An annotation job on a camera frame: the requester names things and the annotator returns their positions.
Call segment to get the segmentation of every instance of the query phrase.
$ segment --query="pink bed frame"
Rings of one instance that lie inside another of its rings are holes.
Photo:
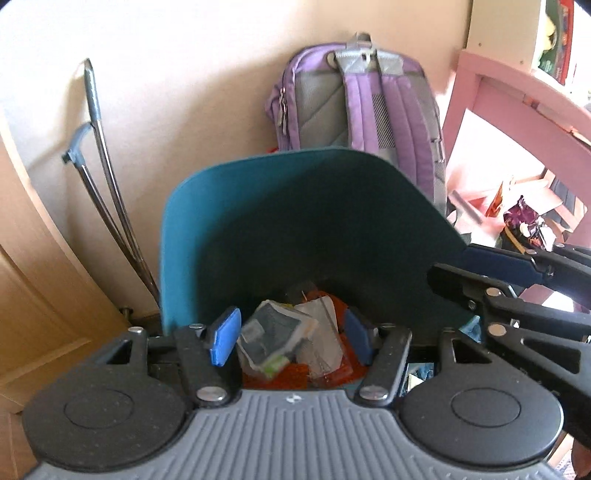
[[[562,93],[533,75],[467,51],[460,52],[456,81],[443,124],[448,181],[458,170],[469,168],[454,162],[453,148],[468,109],[497,127],[529,151],[586,206],[591,208],[591,149],[553,120],[524,103],[529,97],[563,126],[591,139],[591,115]],[[591,247],[591,215],[574,229],[569,243]]]

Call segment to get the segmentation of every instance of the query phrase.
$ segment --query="crutch handle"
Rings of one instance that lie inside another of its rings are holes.
[[[90,59],[84,61],[84,89],[86,90],[86,101],[88,102],[88,113],[90,121],[100,120],[99,97],[96,93],[95,71],[92,68]]]

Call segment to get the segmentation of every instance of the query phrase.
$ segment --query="backpack zipper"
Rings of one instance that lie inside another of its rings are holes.
[[[279,90],[279,108],[281,115],[277,119],[277,126],[281,128],[284,135],[287,135],[287,101],[285,100],[285,87]]]
[[[311,48],[322,48],[328,45],[332,45],[331,43],[323,43],[319,45],[315,45],[314,47],[304,47],[297,53],[295,53],[287,62],[289,65],[296,57],[304,53],[306,50]],[[279,90],[279,107],[281,109],[281,115],[277,119],[277,127],[281,128],[283,136],[287,136],[287,100],[285,99],[285,80],[287,75],[287,69],[283,72],[283,77],[281,78],[281,90]]]

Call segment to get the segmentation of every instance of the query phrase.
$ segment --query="gray rubber surface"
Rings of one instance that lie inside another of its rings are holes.
[[[344,391],[244,391],[234,405],[202,410],[171,448],[119,472],[47,465],[27,480],[558,480],[546,464],[503,472],[448,465],[412,444],[391,413]]]

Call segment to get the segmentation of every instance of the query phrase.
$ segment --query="mesh pocket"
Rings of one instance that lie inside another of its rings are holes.
[[[390,126],[386,99],[381,93],[372,95],[374,105],[375,126],[378,130],[378,148],[395,148],[394,133]]]

